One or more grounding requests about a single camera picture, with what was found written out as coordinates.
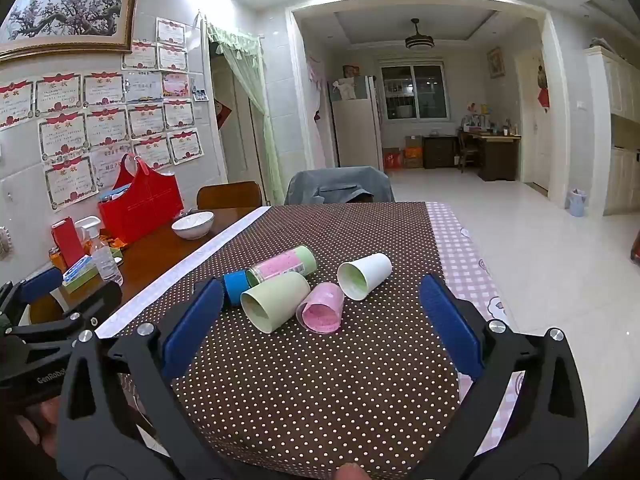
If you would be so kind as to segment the person's hand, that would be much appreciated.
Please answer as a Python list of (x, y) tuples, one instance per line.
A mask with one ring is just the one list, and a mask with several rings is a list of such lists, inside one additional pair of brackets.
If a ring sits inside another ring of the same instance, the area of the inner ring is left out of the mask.
[(47, 401), (25, 408), (16, 415), (24, 433), (35, 446), (52, 458), (56, 455), (56, 434), (58, 433), (58, 411), (60, 398), (56, 396)]

